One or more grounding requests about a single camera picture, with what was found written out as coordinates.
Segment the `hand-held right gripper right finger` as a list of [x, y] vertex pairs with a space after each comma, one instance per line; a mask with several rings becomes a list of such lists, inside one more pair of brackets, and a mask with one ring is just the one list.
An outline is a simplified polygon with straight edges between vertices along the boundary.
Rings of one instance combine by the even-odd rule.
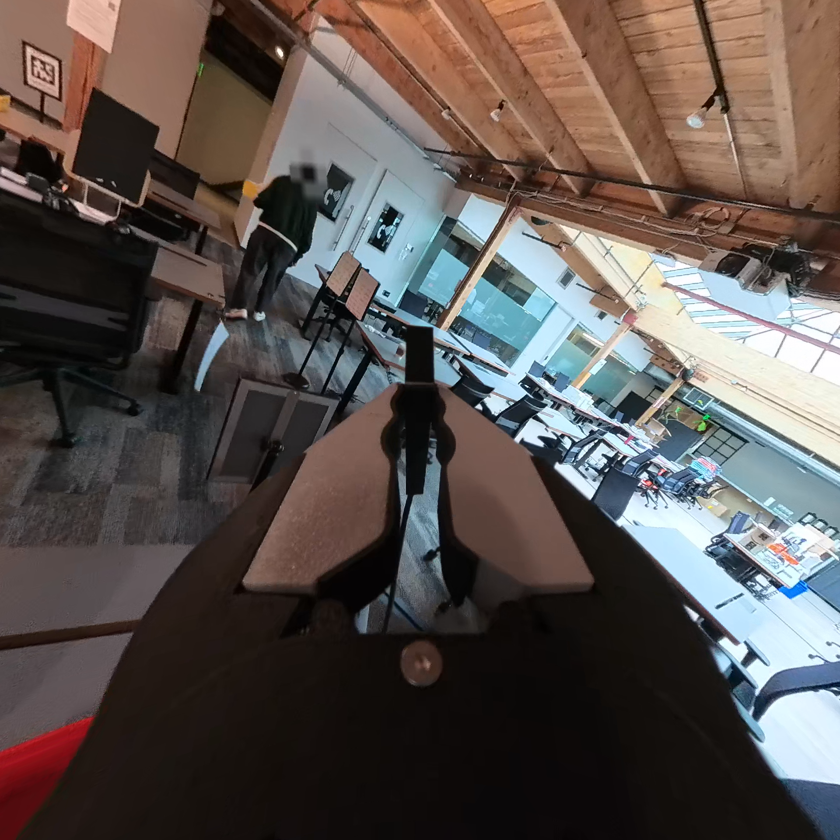
[[525, 447], [438, 386], [439, 562], [448, 600], [582, 595], [594, 577]]

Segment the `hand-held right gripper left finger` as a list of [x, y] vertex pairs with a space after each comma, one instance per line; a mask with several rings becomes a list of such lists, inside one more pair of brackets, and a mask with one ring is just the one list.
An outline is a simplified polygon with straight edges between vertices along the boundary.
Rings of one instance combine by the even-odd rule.
[[399, 393], [388, 386], [309, 448], [245, 573], [247, 592], [334, 600], [357, 613], [393, 581]]

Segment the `grey metal cabinet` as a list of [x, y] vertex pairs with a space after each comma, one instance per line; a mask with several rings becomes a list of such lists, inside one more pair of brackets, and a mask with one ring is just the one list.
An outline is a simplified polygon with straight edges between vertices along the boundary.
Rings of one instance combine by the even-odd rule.
[[207, 479], [256, 488], [326, 434], [338, 404], [330, 396], [240, 378]]

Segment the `wooden board on stand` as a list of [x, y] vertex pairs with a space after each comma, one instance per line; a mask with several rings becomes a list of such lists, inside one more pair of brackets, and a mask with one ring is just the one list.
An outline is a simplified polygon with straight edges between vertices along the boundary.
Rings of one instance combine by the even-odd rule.
[[342, 290], [339, 290], [339, 279], [336, 277], [338, 268], [334, 268], [327, 280], [322, 284], [322, 289], [329, 290], [329, 294], [333, 297], [330, 301], [328, 315], [325, 319], [324, 325], [329, 325], [331, 328], [339, 326], [342, 322], [346, 322], [346, 329], [343, 331], [343, 338], [339, 350], [335, 355], [332, 366], [327, 373], [320, 394], [322, 396], [330, 396], [338, 399], [338, 405], [335, 410], [337, 418], [342, 419], [343, 414], [354, 397], [355, 389], [361, 383], [362, 377], [370, 364], [370, 358], [363, 355], [362, 362], [353, 373], [350, 383], [345, 387], [344, 391], [339, 394], [329, 390], [329, 384], [345, 354], [345, 351], [350, 346], [351, 337], [356, 326], [364, 320], [374, 298], [375, 293], [379, 290], [380, 283], [373, 278], [373, 276], [362, 266], [357, 266], [351, 275], [348, 275], [346, 282], [343, 284]]
[[350, 252], [344, 252], [333, 268], [327, 269], [321, 265], [315, 265], [315, 268], [320, 288], [301, 322], [300, 332], [306, 339], [310, 326], [319, 323], [329, 328], [327, 340], [330, 340], [338, 323], [350, 315], [345, 304], [361, 269], [361, 263]]

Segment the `brown wooden desk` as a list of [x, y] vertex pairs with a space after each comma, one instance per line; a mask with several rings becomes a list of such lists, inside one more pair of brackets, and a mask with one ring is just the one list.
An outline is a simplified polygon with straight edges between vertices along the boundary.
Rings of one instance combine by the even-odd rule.
[[166, 291], [189, 298], [192, 306], [169, 368], [161, 375], [160, 389], [180, 391], [181, 374], [205, 306], [221, 314], [226, 306], [222, 267], [179, 246], [158, 244], [151, 276]]

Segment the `ceiling projector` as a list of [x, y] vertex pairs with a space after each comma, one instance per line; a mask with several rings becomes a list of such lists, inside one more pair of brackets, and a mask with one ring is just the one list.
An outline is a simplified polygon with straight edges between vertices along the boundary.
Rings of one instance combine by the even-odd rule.
[[742, 290], [762, 296], [778, 288], [805, 287], [815, 274], [812, 262], [798, 250], [761, 245], [711, 250], [699, 270], [733, 279]]

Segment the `black padded office chair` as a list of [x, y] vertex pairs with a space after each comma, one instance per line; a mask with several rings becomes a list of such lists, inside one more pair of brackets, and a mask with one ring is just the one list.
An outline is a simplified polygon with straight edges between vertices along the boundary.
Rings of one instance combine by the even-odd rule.
[[157, 244], [128, 229], [2, 192], [1, 386], [42, 384], [56, 409], [58, 445], [77, 441], [68, 382], [141, 414], [136, 399], [92, 372], [123, 371], [140, 350], [157, 254]]

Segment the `red plastic object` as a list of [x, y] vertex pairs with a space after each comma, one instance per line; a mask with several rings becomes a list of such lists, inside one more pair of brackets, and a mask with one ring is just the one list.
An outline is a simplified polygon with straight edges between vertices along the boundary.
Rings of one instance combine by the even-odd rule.
[[15, 839], [48, 800], [94, 717], [1, 751], [1, 838]]

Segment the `black computer monitor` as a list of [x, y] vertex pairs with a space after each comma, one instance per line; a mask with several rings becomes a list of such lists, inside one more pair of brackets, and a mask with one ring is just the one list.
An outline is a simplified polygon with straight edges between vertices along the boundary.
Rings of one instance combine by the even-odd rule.
[[159, 131], [155, 123], [94, 88], [80, 128], [69, 135], [65, 170], [85, 186], [140, 207], [149, 189]]

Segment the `ceiling spot lamp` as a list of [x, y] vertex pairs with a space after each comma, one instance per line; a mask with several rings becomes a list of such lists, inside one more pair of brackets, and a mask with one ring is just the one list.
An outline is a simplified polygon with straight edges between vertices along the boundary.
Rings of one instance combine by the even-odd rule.
[[697, 110], [688, 115], [686, 124], [693, 130], [702, 129], [706, 125], [709, 113], [714, 109], [719, 111], [721, 119], [729, 130], [730, 122], [728, 113], [730, 111], [730, 103], [728, 94], [722, 87], [714, 90]]

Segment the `framed tag sign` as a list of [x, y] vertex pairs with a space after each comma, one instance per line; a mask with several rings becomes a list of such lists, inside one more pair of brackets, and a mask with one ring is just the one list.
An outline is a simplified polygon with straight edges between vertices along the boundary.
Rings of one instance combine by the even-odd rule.
[[61, 102], [64, 78], [61, 59], [22, 40], [23, 78], [27, 88], [39, 94], [38, 120], [46, 122], [46, 100]]

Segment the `white paper notice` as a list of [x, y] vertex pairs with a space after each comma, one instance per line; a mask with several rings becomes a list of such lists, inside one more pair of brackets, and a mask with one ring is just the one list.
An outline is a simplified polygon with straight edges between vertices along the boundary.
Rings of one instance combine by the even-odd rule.
[[104, 52], [111, 54], [122, 2], [69, 1], [67, 26]]

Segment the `dark wall picture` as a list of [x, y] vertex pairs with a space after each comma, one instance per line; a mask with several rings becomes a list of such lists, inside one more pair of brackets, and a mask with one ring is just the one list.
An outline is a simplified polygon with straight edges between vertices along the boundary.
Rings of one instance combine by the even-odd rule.
[[327, 170], [327, 186], [320, 200], [319, 212], [329, 221], [336, 222], [343, 210], [352, 188], [354, 177], [339, 165], [331, 163]]
[[390, 203], [384, 203], [379, 216], [371, 227], [366, 244], [381, 253], [386, 253], [403, 221], [404, 213]]

